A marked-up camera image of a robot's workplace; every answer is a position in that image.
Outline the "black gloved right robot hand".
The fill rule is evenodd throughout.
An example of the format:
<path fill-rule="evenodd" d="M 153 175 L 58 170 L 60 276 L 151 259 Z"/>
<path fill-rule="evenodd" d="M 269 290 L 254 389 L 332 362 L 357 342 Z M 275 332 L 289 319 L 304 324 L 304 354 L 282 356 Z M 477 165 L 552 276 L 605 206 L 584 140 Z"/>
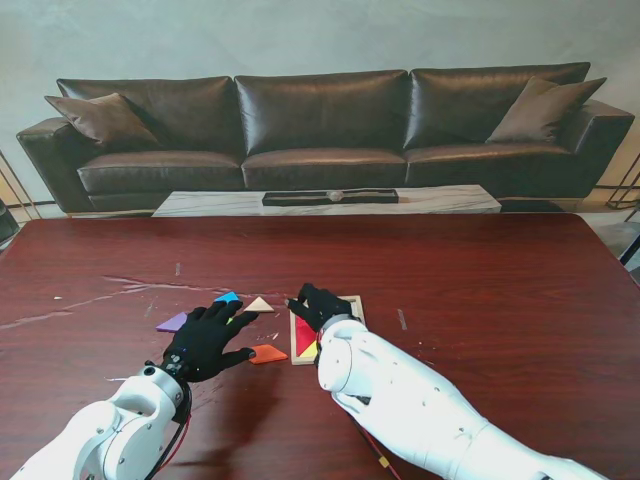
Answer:
<path fill-rule="evenodd" d="M 296 298 L 286 301 L 288 309 L 303 319 L 315 332 L 319 333 L 336 321 L 353 320 L 355 316 L 348 301 L 339 298 L 327 289 L 319 289 L 305 283 Z"/>

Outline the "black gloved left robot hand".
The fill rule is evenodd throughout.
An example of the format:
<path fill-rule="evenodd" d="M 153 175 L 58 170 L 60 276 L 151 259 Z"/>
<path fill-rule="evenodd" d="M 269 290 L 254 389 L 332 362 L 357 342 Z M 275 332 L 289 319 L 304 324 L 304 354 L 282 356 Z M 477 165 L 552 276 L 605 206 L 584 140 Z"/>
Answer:
<path fill-rule="evenodd" d="M 198 383 L 253 358 L 255 352 L 248 347 L 225 352 L 228 343 L 259 316 L 251 311 L 238 314 L 242 306 L 233 300 L 195 308 L 174 334 L 160 368 L 179 382 Z"/>

